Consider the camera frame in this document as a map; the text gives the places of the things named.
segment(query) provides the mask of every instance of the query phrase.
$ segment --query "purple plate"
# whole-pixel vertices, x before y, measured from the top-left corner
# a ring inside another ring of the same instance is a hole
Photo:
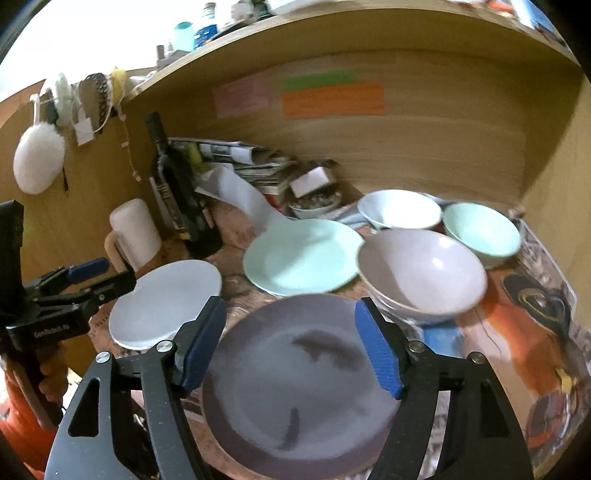
[[[398,402],[355,328],[355,301],[302,295],[252,312],[221,340],[203,410],[223,450],[281,480],[358,472],[378,457]]]

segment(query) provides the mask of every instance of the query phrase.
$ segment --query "person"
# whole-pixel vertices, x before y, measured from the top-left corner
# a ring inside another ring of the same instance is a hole
[[[9,361],[6,362],[5,370],[8,393],[5,406],[8,414],[0,420],[0,435],[4,436],[33,477],[43,480],[57,429],[44,430],[39,426],[18,386]],[[49,401],[61,402],[68,388],[67,372],[61,350],[41,362],[41,373],[45,378],[39,384],[39,390]]]

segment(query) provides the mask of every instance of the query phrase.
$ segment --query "white mug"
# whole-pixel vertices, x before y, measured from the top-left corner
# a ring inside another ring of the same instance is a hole
[[[125,270],[125,260],[138,271],[152,260],[162,247],[162,239],[141,199],[118,206],[109,217],[113,231],[105,238],[105,251],[115,269]]]

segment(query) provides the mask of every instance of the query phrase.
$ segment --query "wine bottle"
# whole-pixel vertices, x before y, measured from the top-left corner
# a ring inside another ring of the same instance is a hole
[[[158,194],[191,257],[208,257],[221,248],[222,236],[205,198],[195,192],[191,165],[183,153],[170,145],[158,112],[146,116],[145,123],[157,149],[153,175]]]

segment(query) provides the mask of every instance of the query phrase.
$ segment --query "pink sticky note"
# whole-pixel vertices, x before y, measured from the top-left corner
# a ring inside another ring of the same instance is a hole
[[[233,118],[269,107],[266,78],[255,73],[213,89],[216,116]]]

